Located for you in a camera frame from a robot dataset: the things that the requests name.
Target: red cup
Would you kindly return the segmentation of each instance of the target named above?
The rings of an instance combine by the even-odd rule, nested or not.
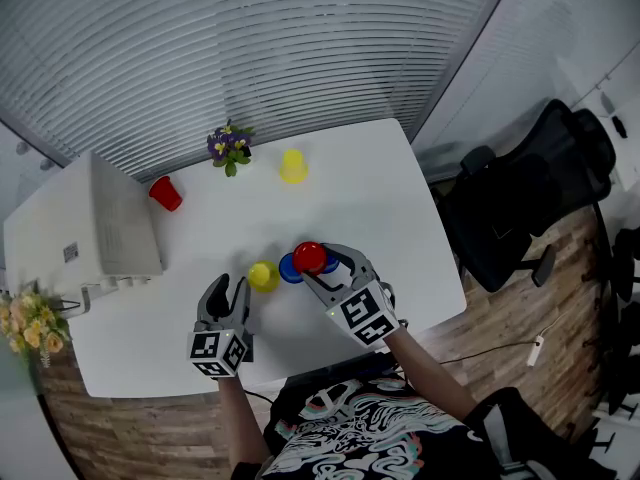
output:
[[[153,197],[170,212],[182,204],[182,197],[171,183],[169,176],[157,179],[149,189],[149,196]]]
[[[302,242],[293,251],[293,268],[298,274],[321,274],[328,261],[327,251],[317,242]]]

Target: person's left arm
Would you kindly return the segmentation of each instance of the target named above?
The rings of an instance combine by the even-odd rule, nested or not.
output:
[[[222,421],[233,471],[239,462],[263,464],[271,452],[238,377],[218,379]]]

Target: white power plug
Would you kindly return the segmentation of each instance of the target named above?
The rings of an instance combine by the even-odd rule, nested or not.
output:
[[[535,343],[531,347],[531,352],[529,353],[529,359],[527,359],[527,366],[533,366],[536,364],[543,344],[544,338],[540,335],[536,336]]]

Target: chair backrest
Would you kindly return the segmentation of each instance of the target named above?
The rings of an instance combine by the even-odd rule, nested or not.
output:
[[[589,110],[571,112],[552,100],[525,139],[491,168],[508,187],[510,211],[516,214],[512,223],[540,236],[565,215],[609,194],[615,158],[611,140]]]

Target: forearm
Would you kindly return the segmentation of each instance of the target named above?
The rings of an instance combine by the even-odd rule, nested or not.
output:
[[[238,462],[262,464],[271,455],[240,379],[218,379],[222,421],[229,443],[231,470]]]
[[[458,383],[401,327],[385,338],[391,353],[416,392],[462,421],[477,405],[469,390]]]

